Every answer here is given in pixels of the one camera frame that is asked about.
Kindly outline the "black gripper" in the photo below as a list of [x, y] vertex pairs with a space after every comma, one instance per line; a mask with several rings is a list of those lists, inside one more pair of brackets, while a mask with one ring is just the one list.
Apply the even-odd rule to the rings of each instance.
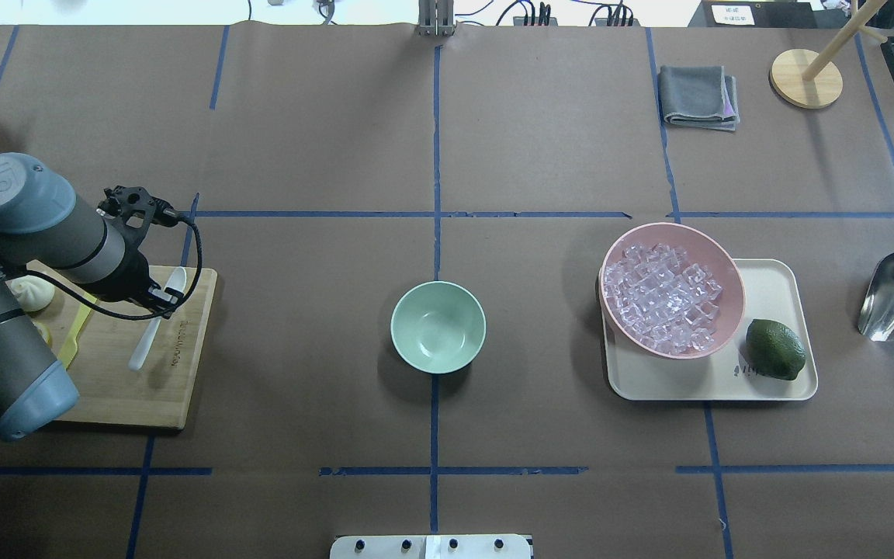
[[124, 241], [120, 261], [105, 279], [100, 280], [96, 296], [105, 302], [131, 302], [150, 311], [154, 318], [169, 318], [183, 304], [182, 289], [163, 290], [152, 280], [149, 262], [140, 252], [152, 225], [174, 227], [185, 222], [185, 214], [168, 201], [152, 196], [142, 187], [115, 186], [104, 190], [97, 205], [107, 225]]

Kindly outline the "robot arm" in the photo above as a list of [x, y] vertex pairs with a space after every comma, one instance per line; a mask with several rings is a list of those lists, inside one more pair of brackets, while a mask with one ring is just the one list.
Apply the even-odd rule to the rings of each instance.
[[140, 321], [170, 318], [191, 291], [163, 289], [140, 252], [152, 225], [194, 225], [140, 187], [106, 189], [90, 205], [31, 155], [0, 155], [0, 439], [18, 441], [57, 420], [79, 393], [9, 283], [39, 277], [88, 304], [131, 302]]

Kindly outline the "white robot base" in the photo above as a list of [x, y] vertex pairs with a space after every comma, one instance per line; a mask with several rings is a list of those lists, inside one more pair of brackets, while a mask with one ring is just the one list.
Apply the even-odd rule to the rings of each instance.
[[348, 535], [330, 558], [533, 558], [532, 538], [517, 533]]

